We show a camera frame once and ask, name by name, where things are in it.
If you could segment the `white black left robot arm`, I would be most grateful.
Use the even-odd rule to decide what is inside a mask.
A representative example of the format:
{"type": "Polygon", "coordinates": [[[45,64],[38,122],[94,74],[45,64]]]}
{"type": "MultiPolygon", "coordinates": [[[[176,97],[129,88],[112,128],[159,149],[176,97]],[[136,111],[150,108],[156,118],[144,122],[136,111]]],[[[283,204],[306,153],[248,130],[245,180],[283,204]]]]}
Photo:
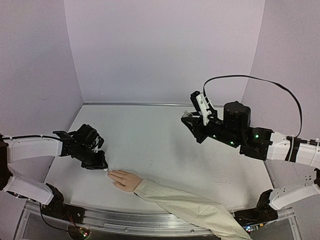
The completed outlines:
{"type": "Polygon", "coordinates": [[[83,124],[72,132],[54,131],[53,136],[26,135],[0,137],[0,189],[16,198],[40,204],[42,215],[80,224],[85,209],[66,204],[63,194],[53,185],[19,174],[9,165],[40,157],[71,157],[87,170],[106,170],[108,164],[101,149],[105,140],[97,130],[83,124]]]}

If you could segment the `beige sleeve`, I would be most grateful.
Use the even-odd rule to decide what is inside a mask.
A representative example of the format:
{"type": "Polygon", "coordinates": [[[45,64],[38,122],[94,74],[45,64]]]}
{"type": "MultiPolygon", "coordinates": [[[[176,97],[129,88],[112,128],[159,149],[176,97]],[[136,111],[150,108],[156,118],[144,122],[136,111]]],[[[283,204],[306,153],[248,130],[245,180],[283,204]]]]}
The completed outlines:
{"type": "Polygon", "coordinates": [[[150,180],[143,180],[134,193],[147,202],[156,203],[185,222],[210,230],[222,240],[251,239],[219,202],[150,180]]]}

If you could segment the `mannequin hand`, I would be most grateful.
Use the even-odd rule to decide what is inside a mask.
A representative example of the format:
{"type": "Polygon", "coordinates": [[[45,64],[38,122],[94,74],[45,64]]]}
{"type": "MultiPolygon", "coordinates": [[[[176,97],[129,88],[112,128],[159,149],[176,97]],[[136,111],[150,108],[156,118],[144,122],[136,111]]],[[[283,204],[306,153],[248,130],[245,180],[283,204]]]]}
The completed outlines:
{"type": "Polygon", "coordinates": [[[107,176],[113,181],[116,188],[128,193],[133,193],[143,181],[138,175],[124,170],[108,171],[107,176]]]}

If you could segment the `aluminium base frame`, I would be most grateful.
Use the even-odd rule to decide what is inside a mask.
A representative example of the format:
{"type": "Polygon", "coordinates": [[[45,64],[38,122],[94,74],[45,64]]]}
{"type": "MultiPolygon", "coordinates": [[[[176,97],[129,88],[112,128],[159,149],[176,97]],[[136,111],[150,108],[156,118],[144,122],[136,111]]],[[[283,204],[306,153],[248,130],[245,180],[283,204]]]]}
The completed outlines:
{"type": "MultiPolygon", "coordinates": [[[[273,187],[268,166],[215,140],[198,144],[181,122],[180,104],[85,104],[70,130],[89,124],[104,138],[110,169],[124,169],[166,186],[222,203],[231,212],[254,208],[273,187]]],[[[208,229],[185,222],[154,203],[115,188],[103,170],[86,170],[70,157],[53,160],[45,182],[78,207],[72,218],[47,216],[27,201],[15,239],[206,240],[208,229]]]]}

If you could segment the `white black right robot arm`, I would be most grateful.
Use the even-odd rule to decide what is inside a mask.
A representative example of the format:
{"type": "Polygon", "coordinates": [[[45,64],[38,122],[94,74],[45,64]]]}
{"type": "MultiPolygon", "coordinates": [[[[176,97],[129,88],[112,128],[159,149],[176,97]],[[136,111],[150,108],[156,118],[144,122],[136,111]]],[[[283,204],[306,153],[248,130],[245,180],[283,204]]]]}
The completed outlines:
{"type": "Polygon", "coordinates": [[[264,191],[256,207],[234,213],[235,220],[243,227],[267,223],[278,218],[278,210],[300,200],[320,193],[320,141],[285,136],[271,129],[251,127],[251,109],[237,101],[223,107],[223,118],[201,100],[196,102],[196,111],[185,111],[181,122],[190,130],[196,142],[201,144],[212,138],[233,148],[239,153],[257,160],[285,161],[313,167],[315,174],[304,181],[287,187],[264,191]]]}

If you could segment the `clear glitter nail polish bottle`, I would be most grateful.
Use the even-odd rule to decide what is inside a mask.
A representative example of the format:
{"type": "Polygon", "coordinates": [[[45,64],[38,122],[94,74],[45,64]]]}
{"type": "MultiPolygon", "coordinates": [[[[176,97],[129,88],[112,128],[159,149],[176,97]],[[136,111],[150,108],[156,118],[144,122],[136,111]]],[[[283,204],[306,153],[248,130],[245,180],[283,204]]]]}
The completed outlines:
{"type": "Polygon", "coordinates": [[[189,112],[187,110],[184,110],[183,111],[183,115],[182,115],[182,118],[192,118],[194,115],[192,112],[189,112]]]}

